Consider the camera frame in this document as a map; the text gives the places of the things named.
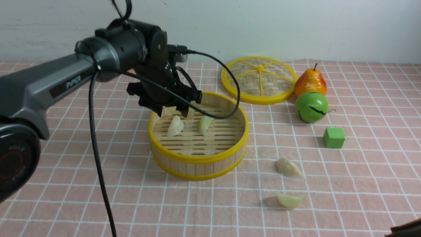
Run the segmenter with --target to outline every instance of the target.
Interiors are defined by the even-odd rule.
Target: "black cable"
[[[232,74],[231,70],[223,62],[221,62],[219,59],[215,58],[214,56],[212,56],[210,54],[206,54],[206,53],[202,53],[202,52],[198,52],[198,51],[194,51],[194,50],[189,50],[189,49],[187,50],[187,54],[199,54],[199,55],[203,55],[203,56],[206,56],[208,58],[211,58],[211,59],[215,60],[217,63],[219,63],[226,70],[226,72],[228,72],[228,74],[231,76],[232,80],[234,81],[235,87],[237,88],[237,103],[236,103],[235,108],[234,108],[233,112],[231,113],[231,115],[234,114],[237,111],[238,106],[240,105],[241,91],[240,91],[240,86],[238,85],[238,82],[235,79],[234,75]]]
[[[180,71],[183,74],[184,78],[189,83],[190,87],[193,89],[193,92],[196,94],[197,93],[196,85],[194,84],[192,78],[186,73],[186,71],[182,67],[174,67],[174,69]]]
[[[117,4],[115,3],[115,0],[111,0],[112,5],[114,6],[115,10],[117,10],[118,15],[120,16],[121,20],[125,21],[128,20],[131,12],[132,12],[132,3],[131,0],[125,0],[126,1],[126,12],[123,16],[120,9],[118,8]]]
[[[151,81],[151,80],[149,80],[149,79],[147,79],[147,78],[145,78],[145,77],[141,77],[141,76],[138,76],[138,75],[136,75],[136,74],[129,73],[129,72],[126,72],[126,71],[123,71],[123,70],[117,69],[117,68],[113,68],[113,67],[102,67],[102,70],[103,70],[103,71],[115,72],[115,73],[118,73],[118,74],[123,74],[123,75],[126,75],[126,76],[130,76],[130,77],[136,78],[136,79],[138,79],[138,80],[140,80],[140,81],[144,81],[144,82],[150,83],[150,84],[152,84],[152,85],[154,85],[154,86],[158,87],[159,89],[161,89],[161,90],[163,90],[163,91],[165,91],[165,92],[167,92],[167,93],[171,94],[173,97],[175,97],[175,98],[177,98],[177,99],[181,100],[182,102],[184,102],[184,103],[185,103],[185,104],[187,104],[189,107],[191,107],[192,109],[196,110],[197,112],[199,112],[199,113],[201,113],[201,114],[203,114],[203,115],[205,115],[205,116],[208,116],[208,117],[214,118],[214,119],[227,119],[227,118],[231,117],[231,116],[232,116],[232,115],[233,115],[233,114],[237,111],[237,109],[238,109],[238,105],[239,105],[239,103],[240,103],[240,101],[238,100],[238,101],[237,101],[237,104],[236,104],[236,106],[235,106],[235,108],[233,109],[233,111],[232,111],[229,115],[225,115],[225,116],[213,115],[213,114],[210,114],[210,113],[208,113],[208,112],[206,112],[206,111],[204,111],[204,110],[202,110],[202,109],[200,109],[200,108],[196,107],[195,105],[193,105],[193,104],[192,104],[192,103],[190,103],[189,101],[185,100],[183,97],[181,97],[181,96],[177,95],[176,93],[174,93],[174,92],[172,92],[172,91],[170,91],[170,90],[168,90],[168,89],[164,88],[163,86],[161,86],[161,85],[157,84],[156,82],[153,82],[153,81]]]
[[[95,132],[95,119],[93,116],[93,89],[95,85],[96,78],[100,74],[100,71],[97,71],[91,79],[91,84],[89,86],[89,124],[91,126],[91,139],[92,139],[92,148],[93,156],[95,159],[96,170],[98,172],[99,185],[101,187],[102,197],[104,198],[105,208],[107,209],[109,225],[111,227],[112,237],[117,237],[117,232],[115,230],[114,218],[111,212],[111,206],[109,204],[107,191],[105,189],[104,175],[101,168],[101,160],[99,159],[98,144],[96,141],[96,132]]]

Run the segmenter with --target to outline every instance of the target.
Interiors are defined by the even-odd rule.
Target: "brown object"
[[[316,67],[317,64],[314,68],[307,69],[298,78],[294,86],[294,94],[297,98],[306,92],[319,92],[322,95],[326,95],[326,82],[323,79],[322,73]]]
[[[279,95],[290,89],[293,82],[293,75],[284,65],[270,60],[243,59],[235,62],[229,69],[236,77],[240,90],[249,95],[265,97]],[[234,81],[229,75],[227,79],[231,80],[229,83],[235,88]]]
[[[276,163],[276,170],[287,177],[290,178],[301,178],[303,176],[303,173],[301,170],[297,167],[296,164],[294,164],[292,161],[286,158],[280,158]]]
[[[235,107],[228,100],[227,97],[205,92],[201,104],[192,104],[208,113],[223,116]],[[175,115],[184,122],[183,131],[167,137],[168,126]],[[161,117],[156,114],[151,116],[148,131],[152,136],[149,137],[152,155],[168,173],[190,180],[205,180],[227,173],[241,161],[248,135],[248,122],[243,110],[239,108],[230,118],[213,120],[205,136],[198,126],[203,116],[190,108],[187,118],[183,118],[175,107],[164,108]]]
[[[421,218],[400,226],[390,228],[391,234],[385,237],[421,237]]]

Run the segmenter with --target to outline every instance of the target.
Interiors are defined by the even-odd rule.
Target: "fake fruit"
[[[307,123],[321,120],[327,113],[332,111],[328,111],[328,107],[326,97],[318,92],[306,92],[295,101],[297,116]]]
[[[306,92],[319,92],[322,95],[326,95],[326,82],[316,67],[317,64],[314,68],[307,69],[295,82],[294,94],[297,98]]]

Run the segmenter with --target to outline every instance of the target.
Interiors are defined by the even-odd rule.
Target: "yellow rim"
[[[203,92],[203,94],[209,94],[209,95],[212,95],[212,96],[220,97],[220,98],[226,99],[227,101],[229,101],[230,103],[232,103],[234,105],[236,104],[236,102],[234,102],[232,99],[230,99],[230,98],[228,98],[224,95],[220,95],[220,94],[213,93],[213,92]],[[162,155],[168,157],[171,160],[178,161],[178,162],[181,162],[181,163],[209,164],[209,163],[221,161],[221,160],[233,155],[235,152],[237,152],[241,148],[241,146],[247,141],[247,136],[248,136],[247,116],[245,115],[244,110],[240,106],[238,106],[238,110],[241,112],[241,115],[244,117],[244,120],[245,120],[244,133],[243,133],[241,139],[234,146],[232,146],[230,149],[228,149],[226,151],[223,151],[221,153],[218,153],[218,154],[215,154],[215,155],[212,155],[212,156],[200,156],[200,159],[198,159],[197,157],[181,155],[181,154],[175,153],[173,151],[167,150],[161,144],[159,144],[159,142],[155,139],[155,137],[152,133],[152,120],[153,120],[154,116],[157,116],[156,113],[152,113],[152,115],[149,118],[148,136],[149,136],[150,143]]]
[[[243,159],[244,155],[245,155],[246,149],[243,151],[243,153],[241,154],[240,158],[230,167],[219,171],[218,173],[214,173],[211,175],[186,175],[186,174],[182,174],[179,172],[175,172],[173,170],[168,169],[168,167],[166,167],[165,165],[163,165],[156,157],[155,155],[152,153],[152,157],[154,158],[155,162],[157,163],[157,165],[159,167],[161,167],[161,169],[163,169],[165,172],[169,173],[170,175],[173,175],[175,177],[178,178],[183,178],[183,179],[187,179],[187,180],[193,180],[193,181],[201,181],[201,180],[209,180],[209,179],[214,179],[214,178],[218,178],[221,177],[225,174],[227,174],[228,172],[230,172],[231,170],[233,170]]]
[[[250,95],[250,94],[241,92],[240,93],[240,100],[242,102],[250,103],[250,104],[255,104],[255,105],[273,105],[273,104],[277,104],[277,103],[280,103],[282,101],[287,100],[294,93],[294,84],[298,80],[297,74],[294,72],[294,70],[292,70],[292,68],[290,68],[288,65],[286,65],[283,62],[277,61],[275,59],[267,58],[267,57],[250,56],[250,57],[243,57],[243,58],[239,58],[239,59],[233,60],[230,63],[228,63],[226,66],[229,68],[234,63],[241,62],[242,60],[245,60],[245,59],[264,59],[264,60],[271,61],[270,63],[268,63],[268,64],[266,64],[266,65],[263,66],[263,71],[266,72],[266,73],[269,73],[271,75],[277,76],[277,77],[279,77],[279,78],[281,78],[283,80],[290,81],[290,80],[288,80],[288,79],[286,79],[284,77],[281,77],[279,75],[276,75],[276,74],[273,74],[273,73],[271,73],[269,71],[264,70],[264,68],[266,66],[268,66],[270,64],[273,64],[273,63],[278,63],[278,64],[284,66],[291,73],[291,75],[293,77],[293,80],[290,81],[292,83],[291,87],[287,91],[285,91],[285,92],[283,92],[281,94],[278,94],[278,95],[273,95],[273,96],[256,96],[256,95]],[[249,64],[247,62],[242,62],[242,63],[248,64],[248,65],[256,68],[256,70],[258,70],[255,65],[251,65],[251,64]],[[222,86],[224,87],[224,89],[227,91],[227,93],[229,95],[231,95],[232,97],[236,98],[237,97],[237,88],[234,88],[233,86],[231,86],[231,84],[229,83],[230,80],[227,80],[227,78],[226,78],[226,74],[227,74],[227,71],[225,69],[223,69],[222,70],[222,73],[221,73]],[[261,93],[263,94],[261,70],[259,70],[259,76],[260,76],[260,90],[261,90]]]

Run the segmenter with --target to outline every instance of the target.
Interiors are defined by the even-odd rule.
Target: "robotic arm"
[[[1,77],[0,203],[18,191],[37,167],[39,139],[50,136],[46,110],[90,81],[98,70],[96,80],[107,82],[134,69],[154,82],[129,83],[127,92],[140,97],[140,106],[159,116],[163,106],[176,106],[186,117],[185,101],[200,103],[202,98],[192,82],[189,87],[178,77],[180,68],[175,64],[187,60],[186,52],[185,46],[168,45],[166,33],[158,26],[121,18],[77,43],[74,54]]]

